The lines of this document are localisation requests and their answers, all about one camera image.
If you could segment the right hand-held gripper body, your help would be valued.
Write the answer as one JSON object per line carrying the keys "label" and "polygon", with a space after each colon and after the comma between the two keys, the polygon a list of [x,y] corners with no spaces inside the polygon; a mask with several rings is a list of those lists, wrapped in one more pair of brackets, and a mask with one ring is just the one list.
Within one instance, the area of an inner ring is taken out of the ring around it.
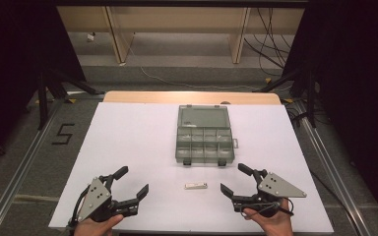
{"label": "right hand-held gripper body", "polygon": [[251,208],[265,217],[272,217],[278,211],[293,215],[291,210],[282,208],[284,199],[307,197],[305,192],[273,172],[252,170],[257,193],[250,197],[233,194],[231,203],[235,212],[243,213],[246,208]]}

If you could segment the black curtain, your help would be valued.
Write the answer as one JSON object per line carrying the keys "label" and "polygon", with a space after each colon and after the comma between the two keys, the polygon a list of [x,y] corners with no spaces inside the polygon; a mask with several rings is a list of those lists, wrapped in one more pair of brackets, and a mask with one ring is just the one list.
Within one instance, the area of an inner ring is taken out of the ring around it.
{"label": "black curtain", "polygon": [[378,0],[307,0],[284,70],[298,67],[378,203]]}
{"label": "black curtain", "polygon": [[57,7],[0,0],[0,146],[45,72],[85,78]]}

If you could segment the light wooden desk furniture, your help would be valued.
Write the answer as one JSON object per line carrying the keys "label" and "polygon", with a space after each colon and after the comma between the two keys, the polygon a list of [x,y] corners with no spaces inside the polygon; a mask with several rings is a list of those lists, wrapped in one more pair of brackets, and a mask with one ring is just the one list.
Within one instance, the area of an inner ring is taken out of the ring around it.
{"label": "light wooden desk furniture", "polygon": [[241,60],[244,36],[294,35],[304,11],[299,8],[195,8],[195,7],[60,7],[68,32],[108,32],[118,63],[127,59],[136,32],[223,33],[231,59]]}

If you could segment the person's right hand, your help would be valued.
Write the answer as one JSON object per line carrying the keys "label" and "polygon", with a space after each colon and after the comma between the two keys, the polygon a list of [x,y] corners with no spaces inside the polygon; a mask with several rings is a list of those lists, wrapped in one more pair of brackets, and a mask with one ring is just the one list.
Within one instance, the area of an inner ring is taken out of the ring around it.
{"label": "person's right hand", "polygon": [[244,218],[259,224],[267,236],[293,236],[290,215],[287,213],[278,211],[272,217],[265,217],[251,208],[243,212]]}

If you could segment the aluminium floor rail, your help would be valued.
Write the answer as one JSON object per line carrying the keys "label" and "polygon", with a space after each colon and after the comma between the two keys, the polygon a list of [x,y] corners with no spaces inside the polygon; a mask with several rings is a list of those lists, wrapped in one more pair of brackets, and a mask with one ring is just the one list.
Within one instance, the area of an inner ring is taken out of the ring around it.
{"label": "aluminium floor rail", "polygon": [[45,119],[43,125],[37,130],[31,144],[24,154],[22,161],[17,166],[16,171],[12,175],[4,192],[0,195],[0,226],[11,207],[17,193],[19,192],[26,176],[28,175],[32,163],[37,157],[37,153],[42,146],[43,140],[46,138],[48,130],[50,129],[54,117],[62,106],[63,99],[55,99],[50,107],[49,115]]}
{"label": "aluminium floor rail", "polygon": [[371,236],[371,232],[363,219],[361,211],[358,209],[355,200],[353,199],[350,191],[347,189],[345,182],[341,178],[341,174],[329,155],[317,129],[314,128],[311,122],[308,120],[307,111],[305,110],[306,104],[303,101],[299,101],[295,104],[295,106],[301,114],[305,115],[301,123],[304,126],[305,131],[317,152],[317,156],[328,175],[328,179],[332,185],[332,191],[346,211],[347,217],[350,219],[356,235]]}

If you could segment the black metal stand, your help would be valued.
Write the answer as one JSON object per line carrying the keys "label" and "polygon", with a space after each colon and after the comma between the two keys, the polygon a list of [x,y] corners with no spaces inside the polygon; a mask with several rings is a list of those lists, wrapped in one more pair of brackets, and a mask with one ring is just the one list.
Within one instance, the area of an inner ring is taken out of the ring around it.
{"label": "black metal stand", "polygon": [[65,90],[65,88],[63,87],[64,82],[73,85],[74,87],[91,95],[104,94],[104,91],[91,88],[84,82],[76,80],[60,70],[52,68],[43,69],[37,79],[39,130],[43,129],[44,125],[49,119],[46,92],[49,91],[56,99],[64,99],[67,96],[67,90]]}
{"label": "black metal stand", "polygon": [[281,76],[278,80],[264,88],[255,89],[255,92],[269,92],[272,89],[286,83],[287,81],[294,80],[290,93],[294,96],[300,96],[306,92],[306,111],[300,114],[300,117],[306,117],[312,128],[316,127],[315,123],[315,85],[316,81],[314,73],[307,66],[301,66],[293,69],[291,72]]}

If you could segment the white board table cover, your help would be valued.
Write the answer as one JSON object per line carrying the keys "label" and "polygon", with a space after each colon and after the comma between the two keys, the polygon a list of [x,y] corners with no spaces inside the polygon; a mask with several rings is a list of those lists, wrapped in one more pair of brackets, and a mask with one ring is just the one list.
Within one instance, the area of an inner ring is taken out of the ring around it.
{"label": "white board table cover", "polygon": [[[118,201],[133,198],[146,184],[139,212],[124,219],[121,232],[257,235],[260,227],[235,212],[220,190],[237,195],[256,191],[252,177],[238,163],[266,169],[307,194],[294,200],[292,226],[297,233],[330,234],[330,219],[312,180],[288,116],[281,105],[231,105],[232,134],[238,140],[234,163],[185,166],[175,159],[178,107],[175,104],[102,102],[98,105],[60,201],[49,222],[63,228],[86,186],[122,166],[128,173],[112,186]],[[186,183],[207,189],[185,190]]]}

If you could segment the person's left hand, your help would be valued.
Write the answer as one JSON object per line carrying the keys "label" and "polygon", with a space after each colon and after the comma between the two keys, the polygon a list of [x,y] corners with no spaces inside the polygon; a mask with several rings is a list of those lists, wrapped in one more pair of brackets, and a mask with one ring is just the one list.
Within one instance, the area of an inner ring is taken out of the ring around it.
{"label": "person's left hand", "polygon": [[123,219],[122,214],[112,216],[103,222],[86,219],[77,225],[74,236],[113,236],[113,227]]}

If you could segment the clear grey plastic compartment box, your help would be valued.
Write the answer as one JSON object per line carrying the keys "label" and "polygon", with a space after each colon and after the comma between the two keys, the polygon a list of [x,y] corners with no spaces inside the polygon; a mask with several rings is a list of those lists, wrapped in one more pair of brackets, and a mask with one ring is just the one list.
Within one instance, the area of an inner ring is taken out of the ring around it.
{"label": "clear grey plastic compartment box", "polygon": [[233,162],[234,139],[226,106],[179,106],[175,159],[187,166],[227,166]]}

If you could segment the wooden table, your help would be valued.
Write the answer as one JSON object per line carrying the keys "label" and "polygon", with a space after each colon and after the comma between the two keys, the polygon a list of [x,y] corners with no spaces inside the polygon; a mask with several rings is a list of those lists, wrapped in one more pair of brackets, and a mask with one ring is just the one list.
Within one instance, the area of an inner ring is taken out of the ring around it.
{"label": "wooden table", "polygon": [[222,91],[109,91],[104,102],[281,105],[274,93]]}

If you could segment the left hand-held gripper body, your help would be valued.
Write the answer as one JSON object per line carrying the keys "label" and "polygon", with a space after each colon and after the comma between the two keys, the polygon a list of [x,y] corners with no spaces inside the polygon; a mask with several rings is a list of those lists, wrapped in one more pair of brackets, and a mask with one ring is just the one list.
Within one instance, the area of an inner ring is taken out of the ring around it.
{"label": "left hand-held gripper body", "polygon": [[118,202],[112,198],[111,186],[114,180],[112,175],[93,178],[80,200],[82,206],[76,214],[78,222],[88,218],[95,222],[104,222],[119,214],[124,217],[138,214],[138,199]]}

